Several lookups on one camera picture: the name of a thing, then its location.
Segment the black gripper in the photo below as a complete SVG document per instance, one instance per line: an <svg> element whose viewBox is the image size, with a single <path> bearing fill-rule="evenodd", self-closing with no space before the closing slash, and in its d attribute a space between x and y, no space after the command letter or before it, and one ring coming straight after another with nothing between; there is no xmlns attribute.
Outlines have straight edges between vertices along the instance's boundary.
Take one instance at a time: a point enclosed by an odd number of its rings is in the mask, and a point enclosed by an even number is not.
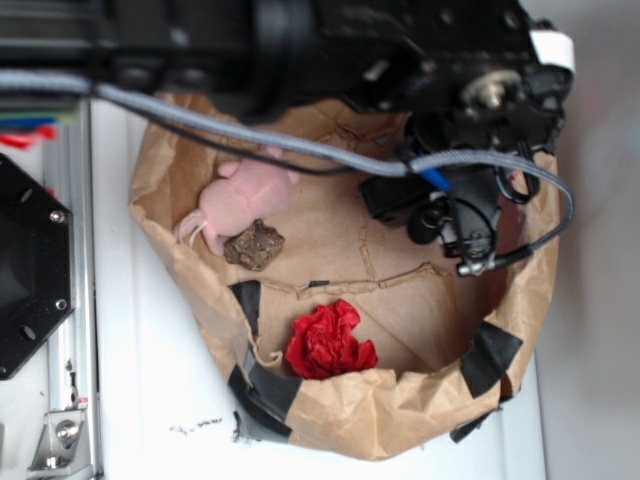
<svg viewBox="0 0 640 480"><path fill-rule="evenodd" d="M420 155L410 163L412 172L442 195L418 204L409 217L409 238L427 244L442 237L447 254L460 258L460 276L496 268L501 209L492 161L491 152L453 150Z"/></svg>

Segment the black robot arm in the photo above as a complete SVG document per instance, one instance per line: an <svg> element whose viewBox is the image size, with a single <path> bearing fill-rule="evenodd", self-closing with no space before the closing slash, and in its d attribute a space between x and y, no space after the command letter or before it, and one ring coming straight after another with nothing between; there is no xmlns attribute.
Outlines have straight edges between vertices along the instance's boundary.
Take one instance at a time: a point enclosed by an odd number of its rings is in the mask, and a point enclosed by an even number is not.
<svg viewBox="0 0 640 480"><path fill-rule="evenodd" d="M370 215L441 238L462 276L531 256L557 236L498 253L498 201L525 204L535 164L564 125L572 41L517 1L5 1L1 127L35 130L100 98L200 140L267 143L366 172ZM396 157L367 160L259 125L335 98L408 114Z"/></svg>

